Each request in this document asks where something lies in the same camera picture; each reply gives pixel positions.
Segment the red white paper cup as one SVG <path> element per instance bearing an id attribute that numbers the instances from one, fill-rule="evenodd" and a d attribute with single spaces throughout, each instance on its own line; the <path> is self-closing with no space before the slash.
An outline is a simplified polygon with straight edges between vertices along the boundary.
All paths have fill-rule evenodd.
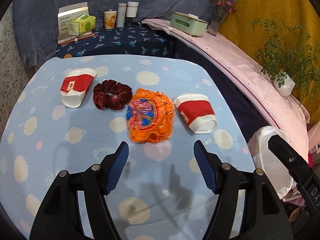
<path id="1" fill-rule="evenodd" d="M 81 106 L 97 72 L 91 68 L 71 70 L 64 78 L 60 88 L 60 99 L 69 108 Z"/>
<path id="2" fill-rule="evenodd" d="M 207 96 L 180 95 L 174 100 L 174 105 L 193 133 L 208 134 L 216 128 L 216 116 Z"/>

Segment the dark red velvet scrunchie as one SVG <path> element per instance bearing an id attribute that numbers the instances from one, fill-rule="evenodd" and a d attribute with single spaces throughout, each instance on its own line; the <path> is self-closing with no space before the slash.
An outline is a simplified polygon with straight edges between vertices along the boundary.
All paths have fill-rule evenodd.
<path id="1" fill-rule="evenodd" d="M 104 80 L 93 89 L 93 102 L 100 110 L 121 110 L 131 99 L 132 88 L 115 80 Z"/>

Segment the orange snack wrapper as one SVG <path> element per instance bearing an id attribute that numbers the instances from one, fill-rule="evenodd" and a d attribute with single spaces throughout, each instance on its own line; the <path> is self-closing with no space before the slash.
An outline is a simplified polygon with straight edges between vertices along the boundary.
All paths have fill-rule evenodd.
<path id="1" fill-rule="evenodd" d="M 128 104 L 129 138 L 135 143 L 167 140 L 173 132 L 175 106 L 162 92 L 139 88 Z"/>

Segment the white lined trash bin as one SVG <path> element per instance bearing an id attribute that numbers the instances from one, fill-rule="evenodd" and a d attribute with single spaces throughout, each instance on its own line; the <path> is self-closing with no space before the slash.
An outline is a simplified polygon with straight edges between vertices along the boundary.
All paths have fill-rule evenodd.
<path id="1" fill-rule="evenodd" d="M 295 183 L 288 169 L 268 149 L 268 141 L 273 135 L 279 135 L 287 141 L 286 135 L 280 129 L 265 126 L 253 134 L 247 145 L 255 168 L 260 168 L 266 173 L 279 199 L 283 199 L 294 188 Z"/>

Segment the light blue planet tablecloth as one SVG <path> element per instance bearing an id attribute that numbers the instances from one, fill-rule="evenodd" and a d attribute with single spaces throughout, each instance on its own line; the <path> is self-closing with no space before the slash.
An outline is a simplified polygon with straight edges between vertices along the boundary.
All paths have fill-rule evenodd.
<path id="1" fill-rule="evenodd" d="M 206 95 L 217 127 L 194 134 L 176 113 L 173 132 L 157 144 L 129 139 L 126 109 L 99 110 L 89 91 L 80 107 L 60 99 L 65 76 L 75 68 L 97 72 L 94 83 L 115 80 L 133 90 L 162 92 L 171 99 Z M 200 140 L 235 168 L 254 164 L 245 139 L 222 94 L 199 65 L 135 55 L 51 59 L 27 84 L 1 140 L 1 204 L 24 237 L 47 190 L 61 170 L 82 172 L 128 142 L 130 155 L 120 181 L 106 201 L 122 239 L 201 239 L 217 196 L 207 189 L 193 153 Z"/>

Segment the pink bed sheet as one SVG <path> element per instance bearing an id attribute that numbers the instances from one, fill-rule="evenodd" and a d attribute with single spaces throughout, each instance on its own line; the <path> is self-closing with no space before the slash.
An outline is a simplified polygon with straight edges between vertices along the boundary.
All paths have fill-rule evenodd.
<path id="1" fill-rule="evenodd" d="M 214 64 L 253 103 L 264 119 L 282 130 L 289 144 L 308 159 L 309 138 L 304 107 L 292 95 L 281 96 L 262 67 L 221 34 L 192 37 L 170 25 L 169 21 L 147 18 L 142 21 L 163 30 Z"/>

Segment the potted green plant white pot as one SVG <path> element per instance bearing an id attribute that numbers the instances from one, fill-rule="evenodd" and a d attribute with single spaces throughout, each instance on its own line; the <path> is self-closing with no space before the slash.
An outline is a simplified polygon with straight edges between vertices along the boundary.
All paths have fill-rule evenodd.
<path id="1" fill-rule="evenodd" d="M 284 21 L 255 18 L 252 28 L 259 27 L 267 35 L 255 58 L 261 72 L 277 81 L 277 88 L 291 78 L 299 92 L 299 101 L 312 101 L 319 93 L 319 39 L 300 24 L 289 26 Z"/>

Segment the mustard yellow curtain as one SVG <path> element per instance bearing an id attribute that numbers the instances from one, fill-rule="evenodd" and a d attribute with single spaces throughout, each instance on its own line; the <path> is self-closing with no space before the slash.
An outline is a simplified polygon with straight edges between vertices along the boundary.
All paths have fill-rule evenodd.
<path id="1" fill-rule="evenodd" d="M 309 0 L 236 0 L 236 11 L 227 16 L 219 33 L 251 58 L 263 48 L 268 35 L 260 26 L 253 26 L 256 18 L 283 21 L 289 27 L 301 25 L 311 35 L 313 48 L 319 47 L 319 16 Z"/>

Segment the glass vase red flowers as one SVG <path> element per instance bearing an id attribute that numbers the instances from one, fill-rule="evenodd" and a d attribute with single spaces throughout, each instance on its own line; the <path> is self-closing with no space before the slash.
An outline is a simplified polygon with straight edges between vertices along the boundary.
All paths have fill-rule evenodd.
<path id="1" fill-rule="evenodd" d="M 219 30 L 220 24 L 231 13 L 236 11 L 235 3 L 230 0 L 210 0 L 213 9 L 213 16 L 211 23 L 208 27 L 208 33 L 216 36 Z"/>

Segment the mint green tissue box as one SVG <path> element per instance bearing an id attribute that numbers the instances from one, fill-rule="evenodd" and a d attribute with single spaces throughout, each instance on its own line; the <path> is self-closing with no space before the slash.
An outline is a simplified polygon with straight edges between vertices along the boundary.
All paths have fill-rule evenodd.
<path id="1" fill-rule="evenodd" d="M 192 14 L 184 14 L 181 12 L 172 12 L 170 26 L 190 36 L 203 36 L 208 22 L 198 18 Z"/>

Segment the dark blue floral cloth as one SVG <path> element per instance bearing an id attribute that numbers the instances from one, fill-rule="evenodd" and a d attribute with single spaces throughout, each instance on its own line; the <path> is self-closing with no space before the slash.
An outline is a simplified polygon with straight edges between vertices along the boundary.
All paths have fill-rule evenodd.
<path id="1" fill-rule="evenodd" d="M 175 58 L 176 39 L 146 24 L 114 29 L 94 29 L 93 36 L 58 46 L 55 57 L 130 54 Z"/>

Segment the green tissue pack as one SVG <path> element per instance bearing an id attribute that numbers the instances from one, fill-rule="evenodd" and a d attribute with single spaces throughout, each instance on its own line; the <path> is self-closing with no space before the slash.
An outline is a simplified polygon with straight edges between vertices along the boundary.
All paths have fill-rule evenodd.
<path id="1" fill-rule="evenodd" d="M 96 17 L 88 14 L 83 14 L 69 22 L 68 34 L 80 36 L 95 28 Z"/>

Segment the yellow patterned can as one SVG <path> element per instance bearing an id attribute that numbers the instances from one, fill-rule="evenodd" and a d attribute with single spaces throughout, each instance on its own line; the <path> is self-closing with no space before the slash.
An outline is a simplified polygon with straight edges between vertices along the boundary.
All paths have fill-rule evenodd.
<path id="1" fill-rule="evenodd" d="M 117 11 L 110 9 L 104 12 L 104 28 L 113 29 L 116 26 Z"/>

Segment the blue grey blanket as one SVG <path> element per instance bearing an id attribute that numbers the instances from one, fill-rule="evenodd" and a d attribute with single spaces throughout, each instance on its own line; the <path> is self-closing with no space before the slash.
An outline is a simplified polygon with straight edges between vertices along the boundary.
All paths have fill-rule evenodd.
<path id="1" fill-rule="evenodd" d="M 50 59 L 57 46 L 57 14 L 61 7 L 86 2 L 90 15 L 103 26 L 104 12 L 119 3 L 138 2 L 137 19 L 170 18 L 172 12 L 194 14 L 209 21 L 209 0 L 13 0 L 12 17 L 17 49 L 25 69 Z"/>

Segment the white lidded jar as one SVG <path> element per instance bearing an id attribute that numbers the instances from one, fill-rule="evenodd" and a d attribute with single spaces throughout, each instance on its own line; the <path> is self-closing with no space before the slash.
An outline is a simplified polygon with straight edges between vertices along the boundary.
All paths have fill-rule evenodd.
<path id="1" fill-rule="evenodd" d="M 127 2 L 126 17 L 135 18 L 137 15 L 138 6 L 138 2 Z"/>

